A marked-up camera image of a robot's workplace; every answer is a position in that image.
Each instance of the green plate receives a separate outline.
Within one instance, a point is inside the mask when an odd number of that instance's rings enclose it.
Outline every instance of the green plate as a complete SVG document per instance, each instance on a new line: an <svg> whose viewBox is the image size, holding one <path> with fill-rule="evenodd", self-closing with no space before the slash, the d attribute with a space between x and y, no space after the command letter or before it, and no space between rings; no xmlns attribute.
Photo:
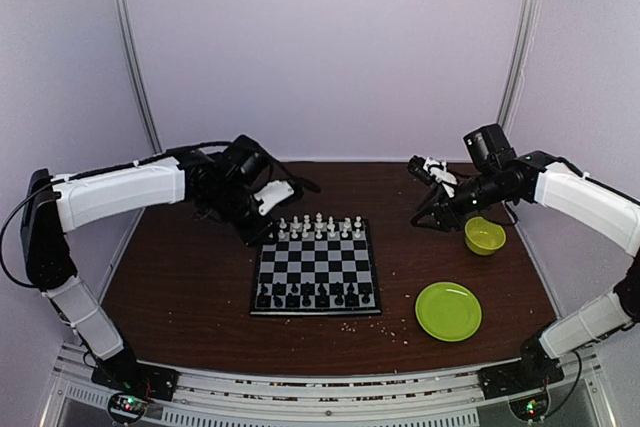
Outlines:
<svg viewBox="0 0 640 427"><path fill-rule="evenodd" d="M420 326L436 339L460 342L477 332L482 322L482 308L466 287L438 282L420 292L416 317Z"/></svg>

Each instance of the wooden tabletop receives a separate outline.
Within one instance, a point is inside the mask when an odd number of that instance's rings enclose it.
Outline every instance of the wooden tabletop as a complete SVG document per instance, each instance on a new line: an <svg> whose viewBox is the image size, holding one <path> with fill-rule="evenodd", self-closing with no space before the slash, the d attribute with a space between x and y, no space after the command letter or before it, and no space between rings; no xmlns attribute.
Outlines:
<svg viewBox="0 0 640 427"><path fill-rule="evenodd" d="M369 219L383 314L372 317L251 317L255 253L229 225L191 219L190 204L146 210L111 283L104 308L141 360L274 375L412 372L516 357L520 344L555 319L515 230L490 257L462 233L409 225L427 189L404 164L293 163L320 195L274 212ZM453 281L482 305L478 332L435 340L414 315L427 285Z"/></svg>

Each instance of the robotic arm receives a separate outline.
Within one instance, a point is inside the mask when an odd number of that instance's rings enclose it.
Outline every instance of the robotic arm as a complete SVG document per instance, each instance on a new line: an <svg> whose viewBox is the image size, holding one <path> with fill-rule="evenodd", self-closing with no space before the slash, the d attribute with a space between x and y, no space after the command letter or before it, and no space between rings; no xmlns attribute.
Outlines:
<svg viewBox="0 0 640 427"><path fill-rule="evenodd" d="M200 150L221 146L226 149L210 155ZM271 181L274 167L288 178ZM267 181L254 187L265 169ZM275 242L277 225L270 211L301 198L303 189L320 191L244 135L231 143L172 149L143 161L76 175L52 177L46 169L36 171L23 202L21 225L32 285L22 285L39 289L86 344L97 363L94 382L141 398L170 400L177 373L137 362L130 345L79 277L64 234L132 209L192 201L201 217L232 224L252 247Z"/></svg>
<svg viewBox="0 0 640 427"><path fill-rule="evenodd" d="M498 202L525 200L573 217L634 258L626 277L611 290L527 340L520 361L482 369L485 396L493 398L539 387L544 379L561 380L557 359L640 322L640 203L562 157L540 151L517 157L497 124L466 135L464 141L479 175L458 181L461 176L446 163L417 156L409 162L409 172L434 187L413 225L461 230L469 214Z"/></svg>

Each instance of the ventilation grille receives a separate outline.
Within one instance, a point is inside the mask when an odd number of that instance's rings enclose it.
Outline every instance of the ventilation grille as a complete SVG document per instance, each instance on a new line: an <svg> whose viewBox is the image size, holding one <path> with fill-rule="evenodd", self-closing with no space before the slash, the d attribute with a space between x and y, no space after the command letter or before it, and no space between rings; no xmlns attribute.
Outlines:
<svg viewBox="0 0 640 427"><path fill-rule="evenodd" d="M91 388L83 388L77 385L69 385L67 397L94 407L106 408L109 400L108 396L102 392Z"/></svg>
<svg viewBox="0 0 640 427"><path fill-rule="evenodd" d="M240 419L221 420L220 417L165 408L162 424L172 427L288 427L294 423L285 422L246 422ZM316 425L315 422L297 422L295 425ZM331 422L322 425L330 426ZM475 409L456 412L454 414L439 414L426 416L423 419L412 419L411 422L340 422L341 426L349 427L479 427L478 414Z"/></svg>

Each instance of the chessboard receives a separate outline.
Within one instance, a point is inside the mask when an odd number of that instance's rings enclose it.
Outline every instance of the chessboard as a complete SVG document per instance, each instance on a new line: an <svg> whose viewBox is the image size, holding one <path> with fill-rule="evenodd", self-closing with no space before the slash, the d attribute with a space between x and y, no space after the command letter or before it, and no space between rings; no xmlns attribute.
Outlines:
<svg viewBox="0 0 640 427"><path fill-rule="evenodd" d="M277 243L256 256L253 315L381 314L369 222L280 219Z"/></svg>

